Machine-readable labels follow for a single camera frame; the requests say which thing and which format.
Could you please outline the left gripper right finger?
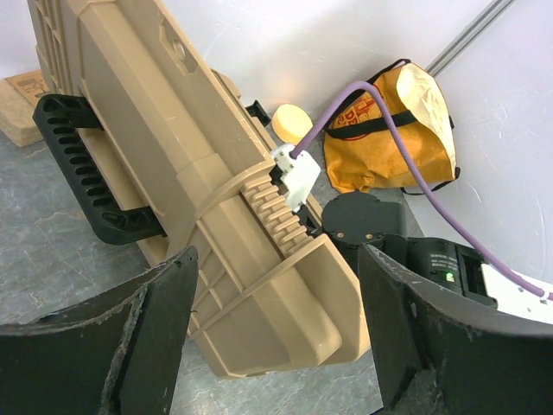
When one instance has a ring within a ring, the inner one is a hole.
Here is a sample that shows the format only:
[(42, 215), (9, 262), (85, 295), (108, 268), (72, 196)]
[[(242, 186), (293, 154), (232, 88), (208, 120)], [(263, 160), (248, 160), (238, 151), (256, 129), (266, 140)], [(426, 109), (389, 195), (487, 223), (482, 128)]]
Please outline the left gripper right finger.
[(383, 414), (550, 414), (552, 327), (358, 250)]

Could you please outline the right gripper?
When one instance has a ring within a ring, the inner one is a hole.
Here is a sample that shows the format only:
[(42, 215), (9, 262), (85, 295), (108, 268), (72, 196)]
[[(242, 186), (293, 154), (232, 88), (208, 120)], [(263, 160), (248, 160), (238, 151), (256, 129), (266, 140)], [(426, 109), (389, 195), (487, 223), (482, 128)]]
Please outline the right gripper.
[(406, 261), (405, 212), (397, 202), (362, 192), (341, 194), (323, 208), (320, 222), (302, 206), (302, 224), (311, 236), (326, 234), (354, 273), (359, 272), (358, 250), (366, 244), (402, 265)]

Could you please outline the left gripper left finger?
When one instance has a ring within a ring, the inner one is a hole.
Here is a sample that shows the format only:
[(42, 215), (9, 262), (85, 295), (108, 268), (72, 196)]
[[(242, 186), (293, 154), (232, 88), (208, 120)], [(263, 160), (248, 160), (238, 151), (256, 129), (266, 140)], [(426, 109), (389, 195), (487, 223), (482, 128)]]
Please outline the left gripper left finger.
[(197, 250), (31, 323), (1, 327), (3, 414), (168, 414)]

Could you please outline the tan plastic tool box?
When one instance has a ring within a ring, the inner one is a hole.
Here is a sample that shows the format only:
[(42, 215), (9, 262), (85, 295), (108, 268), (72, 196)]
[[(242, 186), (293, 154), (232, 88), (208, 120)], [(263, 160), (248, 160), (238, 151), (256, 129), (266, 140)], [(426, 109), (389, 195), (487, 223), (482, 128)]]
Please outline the tan plastic tool box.
[(356, 361), (370, 338), (359, 280), (311, 236), (270, 177), (275, 144), (161, 1), (32, 1), (42, 73), (82, 96), (84, 134), (124, 206), (150, 208), (151, 264), (197, 249), (188, 325), (214, 374), (243, 378)]

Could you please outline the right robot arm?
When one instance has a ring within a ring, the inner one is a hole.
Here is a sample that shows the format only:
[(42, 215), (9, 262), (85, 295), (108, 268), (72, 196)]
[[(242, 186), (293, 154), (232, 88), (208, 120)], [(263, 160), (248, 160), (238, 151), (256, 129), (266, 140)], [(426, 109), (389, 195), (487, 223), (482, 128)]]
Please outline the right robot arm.
[(323, 208), (321, 223), (302, 206), (297, 215), (312, 236), (326, 234), (358, 274), (363, 245), (378, 248), (410, 271), (461, 296), (509, 315), (552, 323), (552, 302), (502, 277), (472, 247), (447, 239), (407, 235), (404, 207), (373, 195), (338, 195)]

